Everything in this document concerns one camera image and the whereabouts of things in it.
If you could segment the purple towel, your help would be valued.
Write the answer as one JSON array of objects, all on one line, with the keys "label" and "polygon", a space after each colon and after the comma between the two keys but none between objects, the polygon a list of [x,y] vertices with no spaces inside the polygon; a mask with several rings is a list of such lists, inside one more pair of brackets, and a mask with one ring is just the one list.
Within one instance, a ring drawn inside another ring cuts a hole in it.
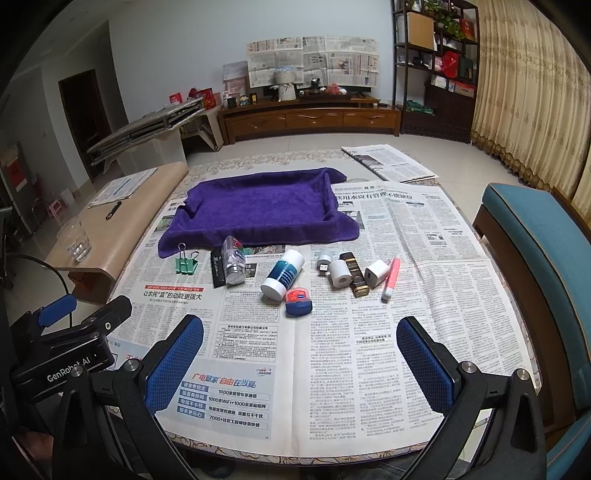
[{"label": "purple towel", "polygon": [[200,182],[187,192],[158,255],[178,246],[212,249],[232,236],[244,246],[307,245],[352,241],[356,220],[339,212],[332,186],[346,182],[334,168],[266,172]]}]

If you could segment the teal chair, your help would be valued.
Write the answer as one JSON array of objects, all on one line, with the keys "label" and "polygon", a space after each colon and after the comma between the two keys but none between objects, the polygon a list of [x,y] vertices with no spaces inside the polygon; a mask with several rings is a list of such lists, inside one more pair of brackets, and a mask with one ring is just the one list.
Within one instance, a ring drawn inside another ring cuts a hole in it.
[{"label": "teal chair", "polygon": [[489,184],[473,222],[513,292],[542,375],[550,479],[590,476],[590,229],[557,189]]}]

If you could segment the wooden tv cabinet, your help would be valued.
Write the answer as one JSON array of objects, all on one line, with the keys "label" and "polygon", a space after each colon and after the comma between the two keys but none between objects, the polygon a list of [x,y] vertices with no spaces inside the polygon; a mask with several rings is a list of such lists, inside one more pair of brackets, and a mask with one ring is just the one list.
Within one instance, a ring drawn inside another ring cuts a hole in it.
[{"label": "wooden tv cabinet", "polygon": [[223,108],[218,123],[226,145],[298,134],[382,133],[397,136],[401,111],[370,96],[311,96]]}]

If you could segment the green binder clip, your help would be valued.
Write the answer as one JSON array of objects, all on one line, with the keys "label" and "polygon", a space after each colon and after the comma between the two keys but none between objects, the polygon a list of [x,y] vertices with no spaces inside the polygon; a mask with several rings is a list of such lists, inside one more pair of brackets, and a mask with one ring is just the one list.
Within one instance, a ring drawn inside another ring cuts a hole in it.
[{"label": "green binder clip", "polygon": [[178,244],[175,257],[175,272],[180,275],[193,275],[197,271],[199,252],[188,250],[184,243]]}]

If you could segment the folded table stack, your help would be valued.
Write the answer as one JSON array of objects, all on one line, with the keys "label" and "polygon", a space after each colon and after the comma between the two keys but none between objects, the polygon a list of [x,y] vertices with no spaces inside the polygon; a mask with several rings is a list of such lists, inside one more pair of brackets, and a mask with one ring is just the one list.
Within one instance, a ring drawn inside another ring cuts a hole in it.
[{"label": "folded table stack", "polygon": [[132,147],[177,130],[204,111],[204,98],[199,96],[146,114],[91,146],[87,150],[91,165],[114,159]]}]

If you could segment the folded newspaper far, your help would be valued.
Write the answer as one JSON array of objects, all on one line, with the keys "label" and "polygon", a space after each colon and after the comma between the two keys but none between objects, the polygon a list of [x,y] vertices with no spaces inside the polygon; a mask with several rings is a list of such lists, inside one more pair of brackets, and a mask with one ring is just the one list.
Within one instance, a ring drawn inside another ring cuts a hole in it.
[{"label": "folded newspaper far", "polygon": [[384,181],[412,183],[438,178],[430,169],[389,144],[342,147],[342,152]]}]

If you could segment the blue white cream tube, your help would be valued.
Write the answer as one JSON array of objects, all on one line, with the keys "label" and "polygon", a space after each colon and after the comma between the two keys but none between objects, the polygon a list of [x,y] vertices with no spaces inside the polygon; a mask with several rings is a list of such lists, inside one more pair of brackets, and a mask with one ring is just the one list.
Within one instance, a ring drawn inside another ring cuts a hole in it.
[{"label": "blue white cream tube", "polygon": [[280,302],[293,286],[303,266],[304,256],[300,251],[294,249],[285,251],[260,285],[263,295],[274,302]]}]

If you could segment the beige curtain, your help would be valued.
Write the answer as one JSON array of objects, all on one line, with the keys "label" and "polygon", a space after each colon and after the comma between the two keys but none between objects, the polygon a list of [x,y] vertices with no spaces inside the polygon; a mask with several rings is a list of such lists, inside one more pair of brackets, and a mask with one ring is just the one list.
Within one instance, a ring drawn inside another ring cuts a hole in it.
[{"label": "beige curtain", "polygon": [[480,1],[473,142],[526,184],[590,217],[590,73],[528,1]]}]

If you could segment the white charger plug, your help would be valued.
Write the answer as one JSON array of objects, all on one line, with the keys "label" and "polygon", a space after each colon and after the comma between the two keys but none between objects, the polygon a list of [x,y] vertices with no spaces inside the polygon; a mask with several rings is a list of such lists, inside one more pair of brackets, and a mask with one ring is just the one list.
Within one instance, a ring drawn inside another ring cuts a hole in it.
[{"label": "white charger plug", "polygon": [[370,289],[374,289],[386,280],[389,273],[390,264],[383,260],[376,260],[366,268],[363,276]]}]

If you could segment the paper sheet on bench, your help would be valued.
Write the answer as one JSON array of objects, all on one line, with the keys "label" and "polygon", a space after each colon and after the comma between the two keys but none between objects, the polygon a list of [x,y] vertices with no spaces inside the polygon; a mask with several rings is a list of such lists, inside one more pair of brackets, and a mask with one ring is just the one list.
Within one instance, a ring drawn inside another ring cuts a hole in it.
[{"label": "paper sheet on bench", "polygon": [[93,200],[89,202],[88,208],[110,204],[129,198],[156,171],[157,168],[150,168],[112,180],[100,190]]}]

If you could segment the pink white pen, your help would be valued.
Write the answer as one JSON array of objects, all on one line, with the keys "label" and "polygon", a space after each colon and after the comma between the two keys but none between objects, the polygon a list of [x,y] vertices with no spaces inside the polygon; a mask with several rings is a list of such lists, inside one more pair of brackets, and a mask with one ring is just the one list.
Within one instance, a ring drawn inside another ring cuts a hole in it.
[{"label": "pink white pen", "polygon": [[390,264],[390,271],[385,281],[385,288],[382,293],[382,301],[384,303],[388,303],[393,296],[394,287],[396,286],[399,277],[401,264],[402,259],[400,256],[394,257],[393,261]]}]

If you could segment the white tape roll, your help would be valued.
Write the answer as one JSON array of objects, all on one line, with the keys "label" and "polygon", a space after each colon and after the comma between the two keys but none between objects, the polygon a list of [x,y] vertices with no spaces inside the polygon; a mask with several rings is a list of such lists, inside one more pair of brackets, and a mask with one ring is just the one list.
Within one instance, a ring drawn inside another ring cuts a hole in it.
[{"label": "white tape roll", "polygon": [[329,278],[331,278],[332,286],[337,289],[346,288],[353,281],[348,264],[342,259],[335,259],[329,263]]}]

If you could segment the glass cup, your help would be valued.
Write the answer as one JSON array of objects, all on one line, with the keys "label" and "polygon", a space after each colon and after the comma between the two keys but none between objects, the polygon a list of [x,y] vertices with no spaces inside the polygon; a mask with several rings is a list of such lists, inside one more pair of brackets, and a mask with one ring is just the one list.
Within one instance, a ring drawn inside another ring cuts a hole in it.
[{"label": "glass cup", "polygon": [[82,262],[92,249],[82,221],[77,216],[70,218],[60,227],[57,242],[76,262]]}]

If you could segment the clear candy bottle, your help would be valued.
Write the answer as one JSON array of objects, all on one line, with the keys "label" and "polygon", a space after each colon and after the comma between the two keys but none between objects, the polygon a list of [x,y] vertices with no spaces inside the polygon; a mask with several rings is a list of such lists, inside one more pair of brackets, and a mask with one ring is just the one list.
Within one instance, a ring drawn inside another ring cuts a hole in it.
[{"label": "clear candy bottle", "polygon": [[245,282],[245,254],[242,251],[242,243],[228,235],[222,243],[221,255],[225,284],[236,286]]}]

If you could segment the newspaper covered television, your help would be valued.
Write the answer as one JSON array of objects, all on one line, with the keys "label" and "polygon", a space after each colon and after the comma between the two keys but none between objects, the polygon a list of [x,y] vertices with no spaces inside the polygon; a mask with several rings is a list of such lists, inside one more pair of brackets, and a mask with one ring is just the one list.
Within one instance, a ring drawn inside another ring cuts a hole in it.
[{"label": "newspaper covered television", "polygon": [[374,88],[379,77],[379,44],[356,36],[302,36],[259,40],[246,45],[252,87],[280,84],[338,84]]}]

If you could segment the newspaper on table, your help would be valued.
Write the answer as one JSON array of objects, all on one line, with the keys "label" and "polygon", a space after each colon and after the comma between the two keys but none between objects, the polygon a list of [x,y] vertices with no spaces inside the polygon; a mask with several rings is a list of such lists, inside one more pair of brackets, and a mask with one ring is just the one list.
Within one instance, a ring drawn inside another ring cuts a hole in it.
[{"label": "newspaper on table", "polygon": [[329,246],[361,267],[400,258],[391,300],[375,287],[356,297],[318,271],[318,245],[301,248],[295,285],[311,313],[287,316],[260,287],[283,256],[267,247],[247,259],[238,287],[214,287],[207,251],[192,276],[157,254],[170,202],[152,223],[116,291],[132,314],[109,336],[117,362],[142,357],[187,314],[204,324],[204,344],[157,415],[191,448],[259,462],[353,462],[425,444],[441,422],[396,341],[398,322],[417,318],[459,360],[483,372],[537,370],[507,287],[445,191],[394,182],[335,186],[339,210],[361,229]]}]

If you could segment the black gold lighter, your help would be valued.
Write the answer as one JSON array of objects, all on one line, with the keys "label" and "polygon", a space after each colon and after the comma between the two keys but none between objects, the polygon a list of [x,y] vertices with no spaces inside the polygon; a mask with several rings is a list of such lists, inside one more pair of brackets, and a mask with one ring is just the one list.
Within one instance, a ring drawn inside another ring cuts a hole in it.
[{"label": "black gold lighter", "polygon": [[352,276],[352,282],[349,284],[351,287],[353,296],[360,298],[370,294],[370,287],[363,276],[363,272],[360,269],[358,261],[356,261],[355,255],[352,252],[343,252],[339,258],[346,263],[349,274]]}]

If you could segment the black pen on bench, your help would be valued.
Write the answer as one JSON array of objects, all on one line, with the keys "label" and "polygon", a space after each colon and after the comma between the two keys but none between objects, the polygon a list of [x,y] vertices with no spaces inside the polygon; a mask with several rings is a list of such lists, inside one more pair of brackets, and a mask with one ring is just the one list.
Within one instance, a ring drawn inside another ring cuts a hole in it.
[{"label": "black pen on bench", "polygon": [[114,214],[117,212],[117,210],[121,207],[122,205],[122,201],[118,201],[116,202],[116,204],[112,207],[112,209],[109,211],[109,213],[105,216],[105,220],[109,221]]}]

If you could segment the dark wooden shelf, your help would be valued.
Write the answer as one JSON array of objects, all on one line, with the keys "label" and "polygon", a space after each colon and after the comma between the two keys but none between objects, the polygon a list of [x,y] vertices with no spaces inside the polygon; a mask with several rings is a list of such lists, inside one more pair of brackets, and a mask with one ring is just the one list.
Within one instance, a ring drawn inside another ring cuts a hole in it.
[{"label": "dark wooden shelf", "polygon": [[478,6],[463,0],[391,6],[400,131],[468,143],[479,84]]}]

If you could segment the beige bench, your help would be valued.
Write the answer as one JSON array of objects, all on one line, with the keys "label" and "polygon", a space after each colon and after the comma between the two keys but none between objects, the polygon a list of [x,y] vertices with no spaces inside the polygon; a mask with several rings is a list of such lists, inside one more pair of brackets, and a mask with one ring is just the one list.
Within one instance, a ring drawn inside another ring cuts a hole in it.
[{"label": "beige bench", "polygon": [[106,216],[113,206],[85,208],[79,214],[91,249],[80,262],[61,245],[52,248],[46,262],[64,272],[74,284],[77,300],[101,305],[107,301],[124,266],[146,228],[180,184],[188,168],[183,162],[158,167],[133,194]]}]

